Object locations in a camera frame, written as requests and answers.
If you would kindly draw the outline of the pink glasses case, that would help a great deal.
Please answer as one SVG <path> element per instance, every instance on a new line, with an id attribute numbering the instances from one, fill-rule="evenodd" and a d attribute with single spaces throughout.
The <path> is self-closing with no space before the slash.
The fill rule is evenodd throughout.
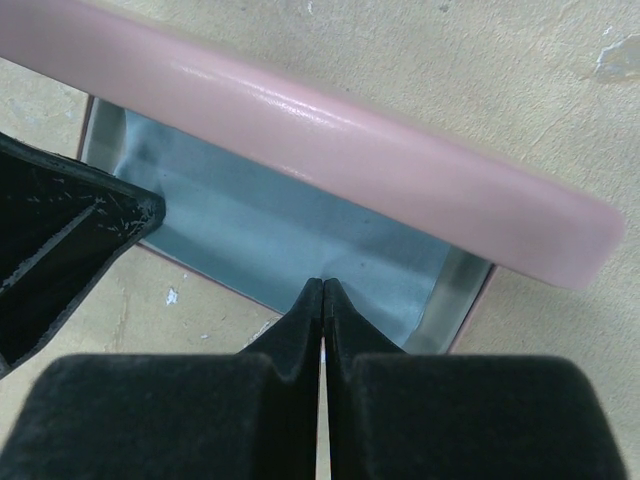
<path id="1" fill-rule="evenodd" d="M 410 352 L 449 350 L 496 268 L 580 289 L 624 234 L 590 195 L 83 1 L 3 2 L 1 55 L 89 94 L 80 158 L 117 179 L 133 112 L 445 242 Z"/>

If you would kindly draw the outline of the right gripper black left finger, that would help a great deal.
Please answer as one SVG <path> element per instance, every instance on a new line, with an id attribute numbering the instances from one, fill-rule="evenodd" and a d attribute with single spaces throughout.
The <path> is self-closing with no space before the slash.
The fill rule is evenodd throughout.
<path id="1" fill-rule="evenodd" d="M 309 279 L 291 309 L 243 355 L 264 362 L 253 421 L 253 479 L 313 479 L 316 468 L 323 281 Z"/>

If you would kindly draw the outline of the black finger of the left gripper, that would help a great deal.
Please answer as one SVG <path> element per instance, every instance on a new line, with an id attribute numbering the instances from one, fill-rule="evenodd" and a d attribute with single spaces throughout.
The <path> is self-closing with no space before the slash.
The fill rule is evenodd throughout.
<path id="1" fill-rule="evenodd" d="M 42 350 L 165 213 L 154 192 L 3 135 L 1 374 Z"/>

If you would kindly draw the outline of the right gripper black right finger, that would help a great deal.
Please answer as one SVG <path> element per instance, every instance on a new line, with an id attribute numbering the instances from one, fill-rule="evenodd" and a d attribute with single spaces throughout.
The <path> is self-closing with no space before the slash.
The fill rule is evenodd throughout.
<path id="1" fill-rule="evenodd" d="M 354 361 L 364 354 L 402 354 L 404 351 L 357 311 L 336 278 L 324 282 L 323 331 L 331 477 L 362 479 L 360 421 L 351 382 Z"/>

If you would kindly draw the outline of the blue cleaning cloth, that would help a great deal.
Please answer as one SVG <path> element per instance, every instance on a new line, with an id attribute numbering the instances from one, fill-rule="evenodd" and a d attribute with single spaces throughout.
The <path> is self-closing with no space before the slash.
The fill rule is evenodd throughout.
<path id="1" fill-rule="evenodd" d="M 159 194 L 147 244 L 279 312 L 307 280 L 335 278 L 355 308 L 405 342 L 449 246 L 423 232 L 133 112 L 119 179 Z"/>

